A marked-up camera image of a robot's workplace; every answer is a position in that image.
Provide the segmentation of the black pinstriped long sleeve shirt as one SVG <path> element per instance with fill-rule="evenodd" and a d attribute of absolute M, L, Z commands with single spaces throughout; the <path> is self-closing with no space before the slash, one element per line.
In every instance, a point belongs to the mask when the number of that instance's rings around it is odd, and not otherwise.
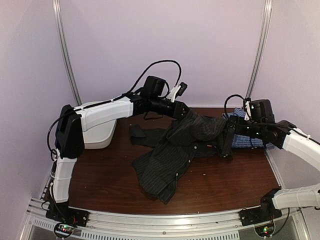
<path fill-rule="evenodd" d="M 193 110 L 183 119 L 173 120 L 167 129 L 131 125 L 131 143 L 151 148 L 132 162 L 139 185 L 149 196 L 167 204 L 193 159 L 231 155 L 234 135 L 234 128 L 224 117 L 204 116 Z"/>

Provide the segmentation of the white plastic basin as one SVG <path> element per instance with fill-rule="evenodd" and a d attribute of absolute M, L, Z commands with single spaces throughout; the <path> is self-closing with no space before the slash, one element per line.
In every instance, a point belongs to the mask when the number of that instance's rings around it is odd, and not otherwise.
<path fill-rule="evenodd" d="M 86 150 L 95 150 L 109 146 L 113 139 L 116 125 L 117 120 L 112 120 L 83 131 L 84 148 Z"/>

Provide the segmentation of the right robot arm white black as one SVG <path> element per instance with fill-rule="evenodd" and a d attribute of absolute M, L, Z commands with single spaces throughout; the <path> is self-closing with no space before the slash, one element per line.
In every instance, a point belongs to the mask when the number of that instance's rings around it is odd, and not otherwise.
<path fill-rule="evenodd" d="M 270 100 L 244 98 L 242 101 L 244 117 L 224 114 L 230 134 L 260 139 L 264 145 L 272 144 L 280 150 L 296 155 L 315 169 L 320 168 L 319 141 L 287 120 L 276 122 Z M 261 198 L 256 216 L 259 220 L 266 221 L 276 210 L 290 208 L 319 210 L 320 185 L 275 188 Z"/>

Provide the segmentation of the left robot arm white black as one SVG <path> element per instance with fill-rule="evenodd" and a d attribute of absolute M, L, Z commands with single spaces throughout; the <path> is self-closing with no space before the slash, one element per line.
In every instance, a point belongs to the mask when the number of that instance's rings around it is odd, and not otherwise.
<path fill-rule="evenodd" d="M 56 203 L 52 213 L 61 222 L 72 218 L 72 211 L 63 203 L 69 200 L 69 187 L 73 169 L 85 149 L 103 149 L 112 141 L 119 119 L 154 112 L 173 119 L 185 117 L 189 108 L 177 101 L 187 89 L 184 82 L 177 83 L 162 96 L 167 82 L 156 76 L 148 76 L 143 87 L 119 97 L 94 101 L 77 107 L 65 105 L 54 122 L 55 143 L 50 149 L 53 159 L 53 183 L 50 195 Z"/>

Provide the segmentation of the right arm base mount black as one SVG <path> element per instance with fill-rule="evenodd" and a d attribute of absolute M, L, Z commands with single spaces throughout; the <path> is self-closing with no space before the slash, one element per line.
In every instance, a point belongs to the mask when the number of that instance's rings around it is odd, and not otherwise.
<path fill-rule="evenodd" d="M 264 212 L 261 207 L 243 208 L 238 212 L 239 219 L 243 227 L 257 225 L 264 222 L 270 222 L 282 216 L 282 211 L 276 209 L 273 212 Z"/>

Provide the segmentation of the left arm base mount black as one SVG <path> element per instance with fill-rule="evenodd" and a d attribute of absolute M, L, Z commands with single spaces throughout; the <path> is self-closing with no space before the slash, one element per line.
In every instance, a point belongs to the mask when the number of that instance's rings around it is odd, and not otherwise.
<path fill-rule="evenodd" d="M 45 214 L 46 218 L 77 227 L 87 226 L 89 219 L 88 211 L 69 207 L 69 201 L 56 203 L 52 198 L 49 198 L 48 202 L 49 206 Z"/>

